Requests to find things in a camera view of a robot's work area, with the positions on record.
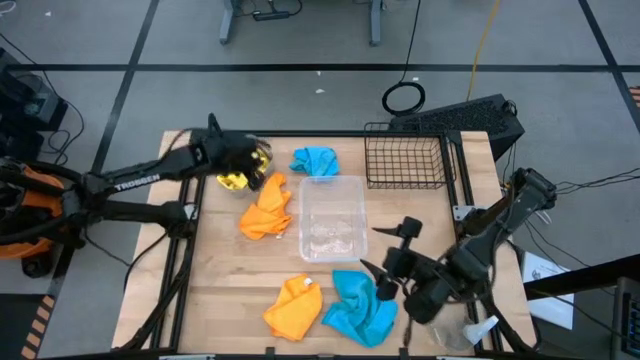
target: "transparent bin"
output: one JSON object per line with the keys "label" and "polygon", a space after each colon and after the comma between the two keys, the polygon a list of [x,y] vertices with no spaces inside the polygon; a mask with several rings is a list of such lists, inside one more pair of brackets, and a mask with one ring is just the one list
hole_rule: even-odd
{"label": "transparent bin", "polygon": [[364,190],[358,176],[300,183],[300,255],[308,262],[357,262],[367,255]]}

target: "orange cloth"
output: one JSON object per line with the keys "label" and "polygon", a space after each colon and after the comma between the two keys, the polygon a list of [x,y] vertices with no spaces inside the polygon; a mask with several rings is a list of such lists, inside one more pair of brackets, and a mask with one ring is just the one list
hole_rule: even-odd
{"label": "orange cloth", "polygon": [[291,222],[284,207],[291,198],[290,191],[280,190],[287,181],[284,174],[274,173],[267,180],[257,204],[251,204],[240,219],[240,231],[251,240],[259,240],[265,234],[281,234]]}
{"label": "orange cloth", "polygon": [[300,341],[322,310],[320,285],[307,274],[285,281],[276,303],[262,318],[271,327],[271,335]]}

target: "blue towel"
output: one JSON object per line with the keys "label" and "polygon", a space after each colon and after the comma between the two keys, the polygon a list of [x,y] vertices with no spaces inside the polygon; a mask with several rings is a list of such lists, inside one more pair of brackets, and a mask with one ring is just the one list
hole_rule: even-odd
{"label": "blue towel", "polygon": [[322,323],[364,347],[382,344],[398,313],[395,301],[380,301],[373,281],[361,271],[334,270],[333,284],[342,302],[331,305]]}
{"label": "blue towel", "polygon": [[297,149],[289,165],[293,171],[306,171],[310,176],[333,176],[340,172],[336,152],[325,146],[308,146]]}

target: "wire basket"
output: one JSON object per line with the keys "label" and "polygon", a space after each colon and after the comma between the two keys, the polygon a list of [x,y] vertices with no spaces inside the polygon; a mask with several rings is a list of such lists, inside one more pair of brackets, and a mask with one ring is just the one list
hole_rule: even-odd
{"label": "wire basket", "polygon": [[[367,123],[364,152],[369,189],[437,189],[456,178],[444,134],[422,132],[419,122]],[[446,166],[451,169],[447,174]]]}

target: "wooden table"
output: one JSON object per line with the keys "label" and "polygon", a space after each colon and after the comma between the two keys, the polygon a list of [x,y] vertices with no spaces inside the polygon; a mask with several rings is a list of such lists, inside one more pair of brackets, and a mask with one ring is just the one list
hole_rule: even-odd
{"label": "wooden table", "polygon": [[[163,148],[174,134],[165,133]],[[462,133],[462,139],[475,202],[477,205],[491,205],[500,199],[501,192],[487,135],[467,132]],[[213,178],[209,179],[199,220],[179,351],[264,354],[266,347],[273,346],[277,354],[397,355],[398,348],[402,347],[402,335],[407,323],[407,315],[402,310],[389,338],[374,349],[366,349],[321,324],[330,304],[339,301],[331,280],[332,270],[361,269],[360,265],[309,264],[298,253],[297,190],[305,175],[295,174],[288,169],[293,150],[312,145],[332,147],[338,154],[341,174],[362,176],[366,184],[362,138],[279,137],[268,141],[273,147],[276,171],[287,176],[284,189],[293,193],[286,211],[293,215],[294,221],[281,239],[266,236],[260,241],[249,240],[238,230],[238,222],[257,195],[237,199]],[[459,179],[460,176],[456,181],[457,195],[459,203],[464,204]],[[179,188],[179,183],[154,184],[149,203],[161,204],[175,200]],[[386,249],[397,246],[399,239],[370,228],[394,227],[402,222],[404,216],[415,217],[424,224],[420,237],[413,240],[411,245],[418,252],[437,258],[455,241],[446,186],[437,190],[369,190],[365,185],[365,200],[369,227],[367,260],[374,264],[381,264]],[[143,225],[136,254],[162,232],[157,225]],[[113,346],[126,342],[155,306],[167,248],[168,241],[165,241],[147,254],[131,273]],[[499,248],[497,269],[493,291],[495,301],[523,340],[532,345],[535,343],[535,333],[517,258],[510,247]],[[262,313],[274,303],[284,281],[300,273],[309,274],[321,285],[324,297],[322,313],[301,342],[272,337]],[[401,309],[402,299],[402,294],[399,294],[397,301]],[[453,319],[464,317],[465,313],[463,305],[448,305],[439,316]],[[165,321],[165,329],[168,329],[173,309],[167,311],[166,317],[169,320]],[[169,330],[163,332],[165,338],[168,338],[168,333]],[[168,343],[168,339],[163,339],[163,343]],[[451,353],[438,345],[427,326],[419,324],[413,326],[409,352],[411,355]]]}

